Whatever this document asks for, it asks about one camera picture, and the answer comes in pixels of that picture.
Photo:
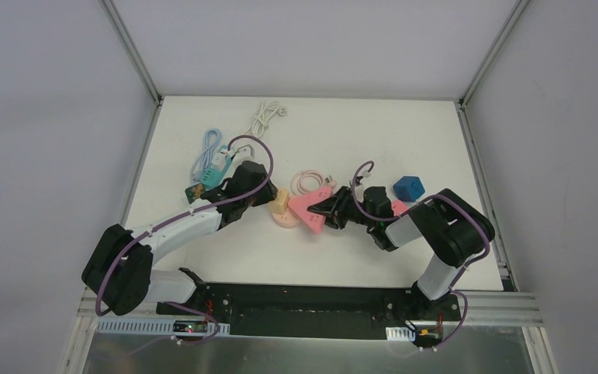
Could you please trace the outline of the pink square plug adapter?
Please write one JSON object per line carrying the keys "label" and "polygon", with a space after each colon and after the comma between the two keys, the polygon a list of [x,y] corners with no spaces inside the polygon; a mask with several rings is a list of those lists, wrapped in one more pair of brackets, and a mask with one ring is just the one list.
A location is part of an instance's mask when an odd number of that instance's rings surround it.
{"label": "pink square plug adapter", "polygon": [[404,202],[397,199],[391,203],[391,208],[393,213],[396,217],[401,216],[404,212],[406,212],[409,208],[405,205]]}

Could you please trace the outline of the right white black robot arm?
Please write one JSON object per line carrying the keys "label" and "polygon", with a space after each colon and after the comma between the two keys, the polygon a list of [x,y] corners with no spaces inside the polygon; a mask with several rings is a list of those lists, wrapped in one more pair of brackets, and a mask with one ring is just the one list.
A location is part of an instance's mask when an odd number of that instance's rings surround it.
{"label": "right white black robot arm", "polygon": [[349,187],[308,206],[325,224],[341,230],[348,223],[366,228],[375,245],[392,252],[423,238],[433,251],[427,268],[412,285],[411,310],[420,319],[430,319],[441,310],[441,299],[449,295],[465,268],[490,251],[495,230],[490,221],[450,189],[396,214],[386,189],[372,186],[358,200]]}

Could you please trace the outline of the blue cube plug adapter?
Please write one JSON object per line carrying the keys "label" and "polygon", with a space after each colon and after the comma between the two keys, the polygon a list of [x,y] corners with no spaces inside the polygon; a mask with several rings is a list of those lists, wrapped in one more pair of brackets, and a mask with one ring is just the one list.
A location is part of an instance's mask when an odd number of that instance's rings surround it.
{"label": "blue cube plug adapter", "polygon": [[392,186],[396,197],[408,203],[417,202],[426,192],[418,176],[403,176]]}

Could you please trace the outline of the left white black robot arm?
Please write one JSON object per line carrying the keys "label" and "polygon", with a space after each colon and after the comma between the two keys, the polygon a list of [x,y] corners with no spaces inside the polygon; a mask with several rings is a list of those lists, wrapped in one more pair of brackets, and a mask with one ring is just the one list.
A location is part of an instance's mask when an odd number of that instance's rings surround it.
{"label": "left white black robot arm", "polygon": [[267,204],[277,194],[263,164],[243,161],[232,177],[174,217],[135,229],[121,224],[107,228],[81,274],[98,297],[99,315],[123,316],[144,302],[176,304],[191,316],[200,313],[206,304],[200,290],[203,281],[190,270],[157,270],[155,264],[192,240],[238,221],[250,207]]}

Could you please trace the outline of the yellow plug adapter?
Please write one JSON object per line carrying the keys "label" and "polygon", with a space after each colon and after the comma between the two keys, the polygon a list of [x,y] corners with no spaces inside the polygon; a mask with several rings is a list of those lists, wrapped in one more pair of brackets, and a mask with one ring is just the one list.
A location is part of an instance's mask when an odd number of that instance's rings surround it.
{"label": "yellow plug adapter", "polygon": [[288,210],[290,193],[286,189],[278,189],[275,199],[268,203],[268,209],[272,214],[284,215]]}

